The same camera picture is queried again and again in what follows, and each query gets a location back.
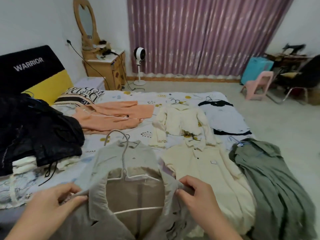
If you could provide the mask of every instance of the white clothes hanger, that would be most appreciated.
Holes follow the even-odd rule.
[[[115,180],[121,180],[125,177],[125,180],[126,181],[132,181],[132,180],[137,180],[137,179],[152,179],[152,180],[155,180],[155,181],[160,181],[159,179],[157,178],[154,178],[154,177],[151,177],[147,174],[142,174],[142,175],[135,175],[135,176],[129,176],[127,174],[127,169],[126,169],[126,164],[125,164],[125,153],[126,153],[126,150],[128,148],[128,145],[129,145],[129,139],[128,137],[126,136],[125,133],[123,133],[122,131],[120,130],[117,130],[117,129],[113,129],[111,130],[107,135],[106,135],[106,140],[105,140],[105,143],[104,145],[106,145],[106,142],[107,142],[107,139],[109,137],[109,135],[114,132],[114,131],[117,131],[117,132],[120,132],[121,134],[123,134],[126,138],[126,144],[125,144],[125,148],[123,150],[123,153],[122,153],[122,171],[121,171],[121,176],[120,177],[116,177],[116,178],[110,178],[108,179],[108,181],[115,181]],[[132,211],[141,211],[141,210],[153,210],[153,209],[162,209],[163,206],[155,206],[155,207],[145,207],[145,208],[135,208],[135,209],[130,209],[130,210],[123,210],[123,211],[118,211],[118,212],[114,212],[114,214],[121,214],[121,213],[125,213],[125,212],[132,212]]]

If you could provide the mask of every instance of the white fan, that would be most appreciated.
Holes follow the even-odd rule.
[[[142,85],[145,85],[146,84],[146,81],[144,80],[141,80],[140,78],[140,64],[141,64],[141,61],[143,61],[146,57],[146,50],[142,47],[137,47],[134,49],[134,57],[137,61],[137,65],[138,65],[138,77],[139,77],[139,80],[135,80],[133,82],[134,85],[137,85],[137,86],[142,86]]]

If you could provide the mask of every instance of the headboard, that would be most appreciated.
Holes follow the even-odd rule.
[[[0,92],[32,92],[48,104],[72,87],[72,81],[48,45],[0,56]]]

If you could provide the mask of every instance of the wooden baseboard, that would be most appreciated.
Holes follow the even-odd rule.
[[[128,76],[128,81],[138,80],[136,76]],[[153,82],[198,82],[198,83],[239,83],[239,79],[211,79],[211,78],[186,78],[186,77],[142,77],[142,80]]]

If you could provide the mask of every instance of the mirror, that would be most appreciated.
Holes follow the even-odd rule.
[[[81,24],[84,28],[84,31],[87,34],[88,39],[92,39],[93,33],[94,33],[94,25],[92,22],[90,10],[88,6],[86,6],[84,9],[79,4],[79,16]]]
[[[75,19],[82,34],[82,47],[93,49],[98,45],[100,38],[97,33],[94,11],[88,0],[73,0]]]

